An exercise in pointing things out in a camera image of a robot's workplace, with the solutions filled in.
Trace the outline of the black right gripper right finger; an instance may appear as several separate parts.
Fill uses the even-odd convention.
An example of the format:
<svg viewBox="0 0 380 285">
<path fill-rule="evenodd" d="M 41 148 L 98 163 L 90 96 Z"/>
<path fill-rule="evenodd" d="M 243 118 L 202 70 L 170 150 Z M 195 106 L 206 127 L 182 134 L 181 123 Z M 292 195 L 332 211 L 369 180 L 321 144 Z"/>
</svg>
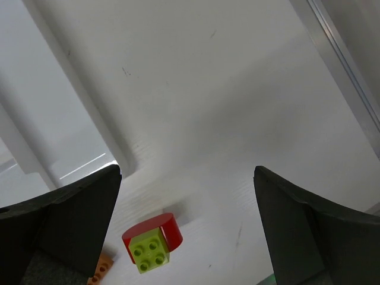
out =
<svg viewBox="0 0 380 285">
<path fill-rule="evenodd" d="M 277 284 L 379 284 L 379 217 L 254 171 L 259 214 Z"/>
</svg>

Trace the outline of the orange lego plate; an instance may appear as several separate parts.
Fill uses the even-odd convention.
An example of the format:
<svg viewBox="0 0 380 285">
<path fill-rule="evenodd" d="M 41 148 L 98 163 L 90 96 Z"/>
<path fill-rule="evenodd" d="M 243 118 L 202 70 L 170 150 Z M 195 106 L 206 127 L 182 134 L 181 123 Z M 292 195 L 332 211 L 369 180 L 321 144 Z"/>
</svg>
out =
<svg viewBox="0 0 380 285">
<path fill-rule="evenodd" d="M 113 259 L 105 254 L 101 253 L 99 256 L 99 261 L 94 273 L 94 276 L 90 277 L 87 281 L 87 285 L 98 285 L 100 284 L 103 277 L 108 273 L 112 265 L 114 264 Z"/>
</svg>

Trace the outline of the lime green square lego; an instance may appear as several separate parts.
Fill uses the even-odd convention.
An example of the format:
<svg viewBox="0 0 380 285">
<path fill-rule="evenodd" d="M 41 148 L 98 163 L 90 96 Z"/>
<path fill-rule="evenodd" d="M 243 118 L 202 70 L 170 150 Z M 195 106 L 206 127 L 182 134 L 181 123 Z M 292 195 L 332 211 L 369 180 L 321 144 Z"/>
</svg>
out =
<svg viewBox="0 0 380 285">
<path fill-rule="evenodd" d="M 170 252 L 159 227 L 133 237 L 128 249 L 140 274 L 161 267 L 170 260 Z"/>
</svg>

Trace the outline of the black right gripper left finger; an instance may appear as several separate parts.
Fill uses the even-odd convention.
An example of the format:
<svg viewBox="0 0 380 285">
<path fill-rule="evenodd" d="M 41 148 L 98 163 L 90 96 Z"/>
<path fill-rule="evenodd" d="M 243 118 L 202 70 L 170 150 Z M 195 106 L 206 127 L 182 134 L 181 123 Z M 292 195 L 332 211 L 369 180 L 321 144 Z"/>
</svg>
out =
<svg viewBox="0 0 380 285">
<path fill-rule="evenodd" d="M 1 208 L 1 284 L 87 284 L 121 186 L 112 164 Z"/>
</svg>

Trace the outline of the red rounded lego brick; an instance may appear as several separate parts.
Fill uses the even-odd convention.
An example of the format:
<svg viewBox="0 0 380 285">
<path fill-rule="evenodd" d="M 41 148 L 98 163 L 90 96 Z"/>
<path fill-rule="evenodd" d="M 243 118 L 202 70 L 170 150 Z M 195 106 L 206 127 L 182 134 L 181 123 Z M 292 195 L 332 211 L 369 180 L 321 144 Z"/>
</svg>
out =
<svg viewBox="0 0 380 285">
<path fill-rule="evenodd" d="M 159 214 L 155 217 L 139 222 L 138 224 L 126 230 L 122 235 L 122 241 L 133 264 L 135 264 L 135 262 L 133 260 L 132 254 L 128 249 L 130 240 L 135 236 L 158 227 L 161 229 L 164 235 L 170 253 L 177 249 L 183 242 L 183 236 L 173 213 Z"/>
</svg>

